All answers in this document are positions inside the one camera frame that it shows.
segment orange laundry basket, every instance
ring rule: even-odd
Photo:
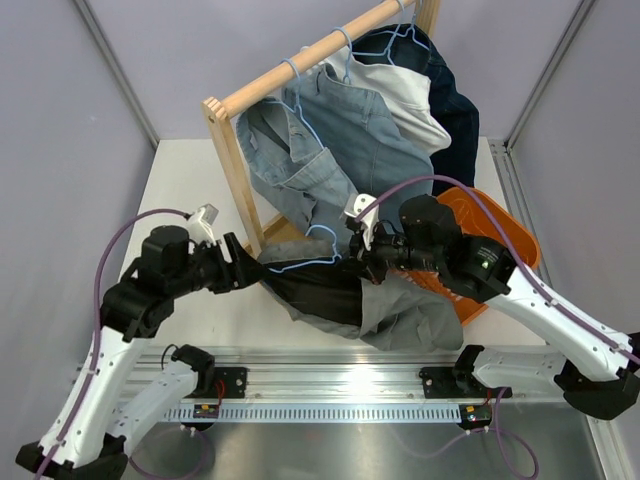
[[[498,223],[500,223],[511,242],[513,242],[522,261],[531,268],[536,268],[540,263],[540,246],[533,235],[489,196],[475,188],[473,191],[496,217]],[[485,213],[480,210],[480,207],[469,195],[458,187],[451,188],[438,195],[438,201],[453,209],[456,221],[464,233],[484,235],[504,244],[498,231],[491,224]],[[421,287],[449,298],[455,306],[462,325],[467,325],[487,309],[486,305],[452,294],[449,289],[442,286],[435,273],[411,272],[409,276]]]

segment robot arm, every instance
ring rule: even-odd
[[[635,403],[640,379],[634,375],[637,365],[628,357],[637,357],[640,336],[618,332],[589,316],[545,286],[531,269],[521,270],[499,242],[463,234],[453,211],[435,198],[424,195],[406,201],[399,211],[404,233],[393,234],[374,223],[376,209],[362,223],[354,221],[374,200],[359,195],[347,205],[347,225],[356,233],[345,267],[374,283],[382,282],[389,268],[438,272],[440,282],[453,293],[508,314],[556,349],[531,356],[469,346],[456,366],[462,377],[489,388],[518,385],[547,393],[561,389],[572,406],[605,420]],[[543,286],[552,300],[546,301],[527,276]],[[556,304],[617,347],[574,323]]]
[[[176,299],[202,289],[216,294],[242,289],[262,278],[263,267],[232,233],[224,236],[231,262],[224,259],[211,231],[215,214],[213,207],[203,207],[186,229],[158,227],[144,240],[140,257],[104,295],[95,371],[89,371],[92,345],[59,417],[40,442],[20,449],[19,465],[36,473],[44,462],[44,475],[56,479],[118,479],[158,418],[185,396],[213,390],[214,358],[186,345],[147,389],[122,411],[116,409],[126,379],[173,313]],[[190,252],[191,242],[197,244]],[[93,378],[87,387],[88,376]],[[73,421],[59,442],[68,418]]]

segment light blue denim jacket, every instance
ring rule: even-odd
[[[291,107],[297,89],[304,118],[360,193],[379,197],[404,180],[433,174],[427,153],[402,137],[378,92],[344,84],[329,64],[285,86],[283,99]],[[425,181],[396,193],[380,206],[380,219],[400,229],[400,205],[431,194],[432,186]]]
[[[353,232],[346,228],[342,212],[349,196],[358,192],[331,151],[275,100],[267,97],[238,118],[236,134],[251,184],[301,232],[312,224],[332,228],[343,250]],[[312,236],[333,240],[320,229]]]

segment metal sheet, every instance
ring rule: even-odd
[[[540,479],[599,480],[602,468],[584,417],[556,404],[504,405],[501,425],[522,436],[540,461]],[[431,459],[462,431],[454,425],[218,424],[208,432],[211,458],[196,479],[216,480],[414,480],[509,479],[494,434],[463,438]],[[200,448],[174,426],[157,426],[136,453],[156,475],[187,473]],[[507,442],[512,463],[523,474],[533,467],[526,452]],[[133,470],[126,480],[143,478]]]

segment wooden frame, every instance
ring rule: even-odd
[[[407,7],[415,1],[385,0],[349,22],[343,28],[351,39],[355,40],[400,12],[402,8],[399,2],[402,2]],[[433,34],[439,7],[440,0],[424,0],[422,11],[416,19],[416,25],[427,32],[429,36]],[[335,31],[314,43],[311,47],[294,55],[291,60],[295,63],[298,71],[302,73],[345,45],[347,45],[345,36],[342,32]],[[202,111],[207,121],[211,138],[218,152],[220,163],[229,182],[233,200],[238,208],[242,224],[247,231],[249,245],[254,255],[260,253],[269,239],[273,238],[275,240],[275,237],[278,237],[278,240],[283,241],[300,237],[301,234],[292,225],[284,221],[281,216],[276,217],[263,229],[253,201],[243,157],[231,126],[231,119],[293,78],[295,78],[295,72],[291,66],[287,63],[281,63],[224,100],[210,97],[202,102]]]

